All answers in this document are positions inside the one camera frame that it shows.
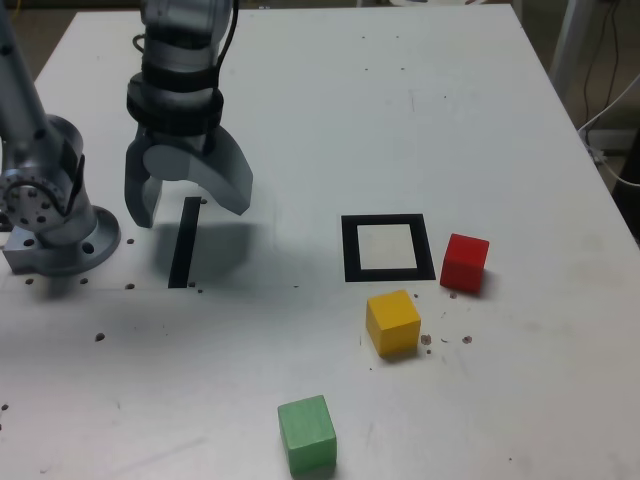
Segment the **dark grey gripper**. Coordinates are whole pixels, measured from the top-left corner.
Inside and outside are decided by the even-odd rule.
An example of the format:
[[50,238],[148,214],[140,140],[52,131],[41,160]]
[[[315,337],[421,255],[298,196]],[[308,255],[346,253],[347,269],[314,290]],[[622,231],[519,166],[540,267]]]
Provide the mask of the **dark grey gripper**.
[[146,140],[134,140],[127,149],[124,194],[139,227],[153,226],[161,180],[195,183],[236,215],[249,208],[253,173],[240,146],[223,127],[204,135],[175,136],[139,125],[135,138]]

